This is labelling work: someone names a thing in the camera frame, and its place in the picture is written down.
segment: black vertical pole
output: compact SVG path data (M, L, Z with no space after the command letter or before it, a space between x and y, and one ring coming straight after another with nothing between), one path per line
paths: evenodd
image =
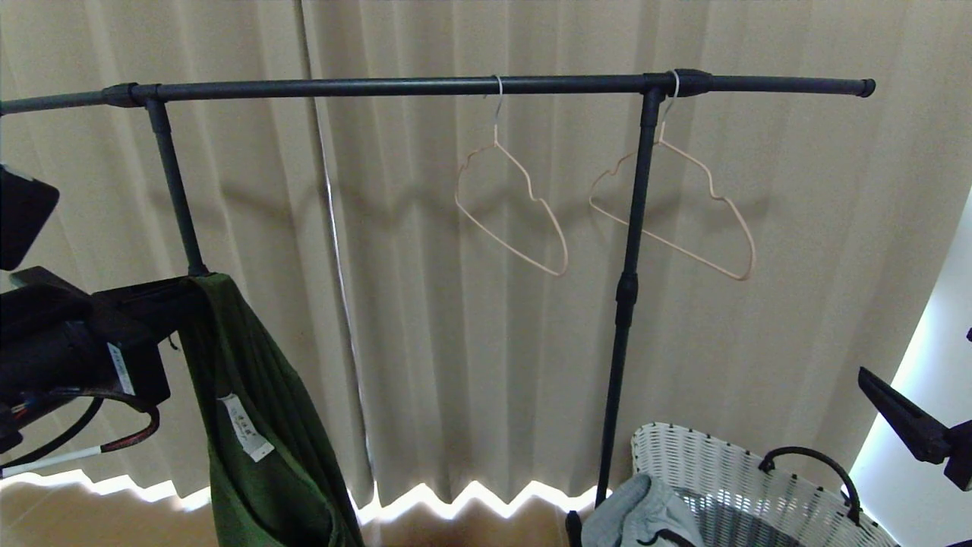
M176 147L172 143L172 126L169 125L165 103L148 99L145 101L145 108L149 111L152 131L156 134L158 154L162 158L162 168L165 169L165 182L169 186L169 197L172 198L172 208L175 210L176 222L179 224L179 235L182 237L183 249L186 251L186 260L189 261L189 275L206 275L209 271L202 263L199 241L195 238L192 213L189 210L189 200L186 199L182 173L179 171Z
M601 471L598 474L598 495L595 506L601 505L608 494L610 459L614 450L614 429L621 401L621 382L624 378L624 360L628 351L628 331L638 299L638 252L642 245L644 203L648 191L648 170L651 167L651 148L655 142L655 126L658 124L658 108L665 100L661 88L651 88L642 102L642 134L638 141L638 163L635 166L635 187L631 197L631 217L628 224L628 242L624 251L624 270L617 283L617 313L614 316L614 349L610 360L610 379L607 381L607 405L605 407L604 434L601 438Z

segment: white wall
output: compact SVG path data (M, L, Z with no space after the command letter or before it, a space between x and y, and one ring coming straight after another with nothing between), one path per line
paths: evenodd
M972 195L928 306L891 385L951 427L972 419ZM972 538L972 492L915 460L878 417L850 472L865 512L906 547Z

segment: black metal rack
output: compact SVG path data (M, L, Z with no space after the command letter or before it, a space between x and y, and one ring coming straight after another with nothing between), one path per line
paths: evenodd
M679 69L678 96L692 96L712 91L762 91L791 93L824 93L870 96L874 80L837 80L825 78L786 78L773 76L714 76L701 70ZM199 243L192 225L189 202L172 142L165 103L179 100L209 100L259 97L328 97L328 96L409 96L497 94L501 90L497 77L477 78L391 78L356 80L280 80L267 82L214 82L200 84L119 84L100 91L67 93L0 102L0 116L90 105L122 108L145 108L156 134L158 151L165 169L172 206L175 209L190 275L207 274ZM639 93L643 96L641 134L635 181L632 192L630 223L625 248L624 269L618 281L615 300L614 345L607 403L601 441L601 466L598 473L596 504L604 501L608 490L614 432L621 398L624 363L628 347L635 301L638 297L638 255L641 249L642 224L648 188L648 172L654 144L658 111L666 96L676 91L676 76L663 74L603 76L507 76L503 93ZM579 529L579 519L572 515Z

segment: beige curtain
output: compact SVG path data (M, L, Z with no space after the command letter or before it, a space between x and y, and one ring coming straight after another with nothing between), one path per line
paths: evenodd
M850 466L874 416L856 367L886 377L897 367L972 183L972 9L962 2L119 0L5 2L0 16L4 98L126 81L675 67L875 78L868 99L676 103L669 140L712 168L759 261L739 283L643 244L615 484L630 474L628 436L653 420L758 452L807 445ZM593 213L587 192L635 148L639 106L621 95L504 100L503 142L567 236L560 278L504 251L452 202L459 161L490 141L495 97L169 106L206 263L237 280L294 362L361 503L373 482L385 502L419 483L444 500L471 480L506 500L531 480L571 495L594 484L624 227ZM25 266L88 291L184 272L144 112L90 107L2 124L3 160L62 192ZM632 171L601 188L614 211L627 210ZM560 260L499 155L470 175L475 214L542 262ZM745 266L745 240L698 173L659 152L648 192L651 231ZM162 430L81 463L92 478L205 485L188 376L180 353L162 351L173 391ZM141 423L111 410L78 447Z

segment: black basket handle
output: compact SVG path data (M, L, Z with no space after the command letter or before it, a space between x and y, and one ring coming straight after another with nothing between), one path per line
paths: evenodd
M817 459L826 463L831 469L833 469L838 475L840 475L841 480L844 481L844 486L848 488L848 494L850 497L850 511L848 511L848 518L856 525L860 526L860 496L857 494L857 488L853 485L851 481L851 475L841 467L840 463L834 460L834 458L817 452L814 449L808 449L804 447L781 447L775 450L771 450L763 458L763 461L759 463L759 470L764 473L768 473L776 469L776 465L773 463L773 458L777 456L782 456L784 454L799 454L801 456L809 456L813 459Z

